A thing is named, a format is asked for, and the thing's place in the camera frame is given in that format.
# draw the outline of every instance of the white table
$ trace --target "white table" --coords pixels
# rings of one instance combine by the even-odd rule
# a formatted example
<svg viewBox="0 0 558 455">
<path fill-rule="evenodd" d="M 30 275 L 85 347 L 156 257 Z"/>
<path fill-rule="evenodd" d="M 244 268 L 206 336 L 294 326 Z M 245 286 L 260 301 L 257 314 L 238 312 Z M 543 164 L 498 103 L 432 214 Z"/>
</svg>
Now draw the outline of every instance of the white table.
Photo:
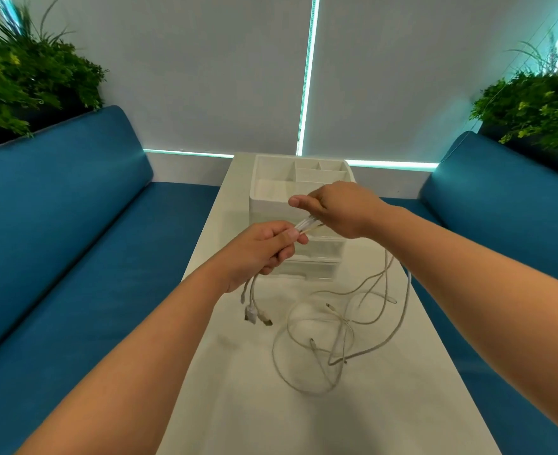
<svg viewBox="0 0 558 455">
<path fill-rule="evenodd" d="M 253 161 L 252 154 L 235 156 L 186 275 L 248 226 Z M 240 290 L 223 296 L 158 454 L 499 454 L 413 290 L 398 334 L 380 350 L 349 361 L 331 393 L 304 396 L 276 374 L 271 347 L 288 307 L 319 287 L 353 289 L 383 264 L 379 245 L 354 240 L 347 244 L 336 282 L 260 278 L 256 299 L 273 317 L 273 327 L 244 321 Z M 403 269 L 395 264 L 389 276 L 390 294 L 402 301 Z M 400 309 L 401 302 L 389 306 L 386 321 L 363 340 L 373 344 L 385 338 Z"/>
</svg>

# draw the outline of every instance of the desk organizer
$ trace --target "desk organizer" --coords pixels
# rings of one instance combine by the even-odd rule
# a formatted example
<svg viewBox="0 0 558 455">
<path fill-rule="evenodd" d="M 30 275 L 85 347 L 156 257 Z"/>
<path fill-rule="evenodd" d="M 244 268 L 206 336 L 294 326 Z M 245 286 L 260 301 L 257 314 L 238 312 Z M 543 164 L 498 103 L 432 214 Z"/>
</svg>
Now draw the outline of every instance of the desk organizer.
<svg viewBox="0 0 558 455">
<path fill-rule="evenodd" d="M 355 181 L 351 168 L 343 160 L 257 155 L 249 196 L 250 223 L 269 220 L 297 223 L 308 213 L 289 206 L 287 200 L 338 180 Z M 274 274 L 304 276 L 310 280 L 334 278 L 346 240 L 327 227 L 315 229 L 308 236 L 309 244 L 296 244 L 296 255 Z"/>
</svg>

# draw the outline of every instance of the fingernail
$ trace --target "fingernail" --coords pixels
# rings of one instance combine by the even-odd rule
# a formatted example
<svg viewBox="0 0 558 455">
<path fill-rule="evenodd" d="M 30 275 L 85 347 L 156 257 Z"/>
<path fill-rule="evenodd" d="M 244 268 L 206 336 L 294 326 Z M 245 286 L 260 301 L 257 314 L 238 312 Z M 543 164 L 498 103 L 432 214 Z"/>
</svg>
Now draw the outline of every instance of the fingernail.
<svg viewBox="0 0 558 455">
<path fill-rule="evenodd" d="M 300 232 L 295 228 L 291 228 L 287 231 L 287 236 L 295 241 L 300 236 Z"/>
</svg>

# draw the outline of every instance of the hand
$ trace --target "hand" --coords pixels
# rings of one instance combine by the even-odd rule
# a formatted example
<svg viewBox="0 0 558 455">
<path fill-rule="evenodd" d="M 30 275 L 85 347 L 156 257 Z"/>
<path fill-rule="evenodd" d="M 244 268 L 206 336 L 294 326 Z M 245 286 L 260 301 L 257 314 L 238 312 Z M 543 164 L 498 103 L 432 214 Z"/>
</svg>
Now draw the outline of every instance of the hand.
<svg viewBox="0 0 558 455">
<path fill-rule="evenodd" d="M 324 185 L 307 196 L 291 197 L 289 205 L 310 212 L 345 238 L 369 237 L 374 217 L 390 207 L 373 191 L 342 181 Z"/>
<path fill-rule="evenodd" d="M 296 241 L 308 244 L 309 239 L 290 222 L 255 223 L 215 254 L 208 264 L 215 267 L 216 273 L 226 276 L 226 292 L 232 292 L 257 273 L 268 275 L 292 257 Z"/>
</svg>

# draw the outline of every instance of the tangled cable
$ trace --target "tangled cable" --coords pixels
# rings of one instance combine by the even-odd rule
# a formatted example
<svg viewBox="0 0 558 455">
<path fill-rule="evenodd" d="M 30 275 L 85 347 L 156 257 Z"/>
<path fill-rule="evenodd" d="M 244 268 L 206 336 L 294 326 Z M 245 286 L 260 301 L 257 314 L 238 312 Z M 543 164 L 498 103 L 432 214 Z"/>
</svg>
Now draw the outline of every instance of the tangled cable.
<svg viewBox="0 0 558 455">
<path fill-rule="evenodd" d="M 390 256 L 390 259 L 389 259 L 389 253 L 388 253 L 388 251 L 385 250 L 384 251 L 384 269 L 380 273 L 366 278 L 355 289 L 353 289 L 349 292 L 334 292 L 334 291 L 331 291 L 331 290 L 316 290 L 316 291 L 312 292 L 311 294 L 309 294 L 309 296 L 313 296 L 313 295 L 316 295 L 316 294 L 334 294 L 334 295 L 342 295 L 342 296 L 351 295 L 351 298 L 349 298 L 347 300 L 347 302 L 344 306 L 343 313 L 339 313 L 332 305 L 327 303 L 326 307 L 327 307 L 328 311 L 325 314 L 330 315 L 330 317 L 321 317 L 319 315 L 316 315 L 316 316 L 307 316 L 307 317 L 301 317 L 301 318 L 293 318 L 293 313 L 294 313 L 295 309 L 298 306 L 305 303 L 307 300 L 306 299 L 299 300 L 293 306 L 291 306 L 291 308 L 289 309 L 289 312 L 287 313 L 287 320 L 285 322 L 285 326 L 277 332 L 277 335 L 275 336 L 275 340 L 273 341 L 273 346 L 272 346 L 273 364 L 275 365 L 275 370 L 276 370 L 277 374 L 281 377 L 281 379 L 284 382 L 286 382 L 294 390 L 299 391 L 303 394 L 307 394 L 307 395 L 310 395 L 310 396 L 322 396 L 323 394 L 329 393 L 334 388 L 336 388 L 336 386 L 338 386 L 338 383 L 340 382 L 340 379 L 342 377 L 342 372 L 343 372 L 343 369 L 344 369 L 344 365 L 346 364 L 346 362 L 348 360 L 359 357 L 359 356 L 363 356 L 363 355 L 371 353 L 373 351 L 376 351 L 377 349 L 381 348 L 382 346 L 384 346 L 385 344 L 389 343 L 389 341 L 392 340 L 392 338 L 396 335 L 396 333 L 401 328 L 401 326 L 403 324 L 403 321 L 405 319 L 405 315 L 407 313 L 407 309 L 408 309 L 409 293 L 410 293 L 411 285 L 412 285 L 411 284 L 412 275 L 409 271 L 407 271 L 407 273 L 408 273 L 408 286 L 407 286 L 407 289 L 406 289 L 405 299 L 404 299 L 404 302 L 403 302 L 403 311 L 402 311 L 401 317 L 399 318 L 399 321 L 397 322 L 396 327 L 392 330 L 392 332 L 389 334 L 389 336 L 386 337 L 381 343 L 376 344 L 371 348 L 367 348 L 367 349 L 364 349 L 364 350 L 361 350 L 361 351 L 349 353 L 350 350 L 352 349 L 352 347 L 355 344 L 355 330 L 353 328 L 353 325 L 361 325 L 361 326 L 373 325 L 374 323 L 378 322 L 381 319 L 381 317 L 382 317 L 382 315 L 383 315 L 383 313 L 386 309 L 387 302 L 397 304 L 397 301 L 394 298 L 392 298 L 388 295 L 388 292 L 389 292 L 388 270 L 392 266 L 394 261 L 395 261 L 395 257 Z M 255 324 L 255 321 L 256 321 L 256 318 L 257 318 L 257 319 L 260 319 L 260 321 L 262 321 L 265 325 L 271 326 L 272 321 L 268 318 L 268 316 L 263 311 L 260 310 L 260 308 L 259 308 L 259 306 L 256 302 L 254 287 L 255 287 L 255 283 L 256 283 L 257 278 L 258 278 L 258 276 L 256 275 L 251 281 L 251 287 L 250 287 L 250 293 L 249 293 L 249 304 L 245 308 L 245 320 L 250 321 L 250 322 Z M 372 280 L 373 278 L 376 278 L 375 281 L 374 281 L 374 284 L 372 284 L 372 286 L 368 290 L 360 290 L 366 284 L 366 282 L 368 282 L 369 280 Z M 375 287 L 382 280 L 382 278 L 384 278 L 384 292 L 382 293 L 382 292 L 374 291 Z M 241 303 L 245 303 L 245 294 L 247 293 L 247 288 L 248 288 L 249 283 L 250 283 L 250 281 L 245 283 L 243 293 L 241 294 Z M 370 321 L 356 320 L 356 319 L 349 318 L 347 316 L 348 310 L 349 310 L 352 302 L 354 301 L 355 297 L 358 294 L 363 294 L 363 293 L 365 293 L 365 294 L 364 294 L 363 298 L 361 298 L 361 300 L 359 301 L 359 307 L 361 307 L 361 305 L 363 304 L 365 299 L 369 296 L 369 294 L 377 295 L 377 296 L 379 296 L 383 299 L 382 306 L 380 308 L 379 314 L 373 320 L 370 320 Z M 319 346 L 316 345 L 313 338 L 310 338 L 308 340 L 308 342 L 303 342 L 303 341 L 298 340 L 293 333 L 293 328 L 294 328 L 295 324 L 297 324 L 299 322 L 302 322 L 302 321 L 314 321 L 314 322 L 323 322 L 323 323 L 335 322 L 335 323 L 337 323 L 338 324 L 338 330 L 337 330 L 336 336 L 334 338 L 332 349 L 320 348 Z M 321 368 L 321 371 L 323 373 L 324 378 L 328 382 L 328 389 L 323 390 L 323 391 L 305 390 L 305 389 L 302 389 L 302 388 L 298 387 L 297 385 L 294 385 L 293 383 L 291 383 L 285 377 L 285 375 L 283 375 L 283 373 L 281 372 L 281 369 L 279 368 L 279 365 L 277 364 L 275 349 L 276 349 L 276 345 L 277 345 L 277 342 L 278 342 L 279 338 L 281 338 L 281 336 L 284 333 L 287 333 L 287 335 L 291 338 L 291 340 L 294 343 L 298 344 L 300 347 L 302 347 L 306 350 L 309 350 L 313 353 L 313 356 L 315 357 L 315 360 L 316 360 L 317 364 Z M 321 360 L 321 357 L 320 357 L 321 352 L 328 354 L 328 360 L 327 360 L 327 363 L 326 363 L 325 366 L 324 366 L 323 361 Z M 328 373 L 328 370 L 329 370 L 330 367 L 338 367 L 335 378 L 332 378 Z"/>
</svg>

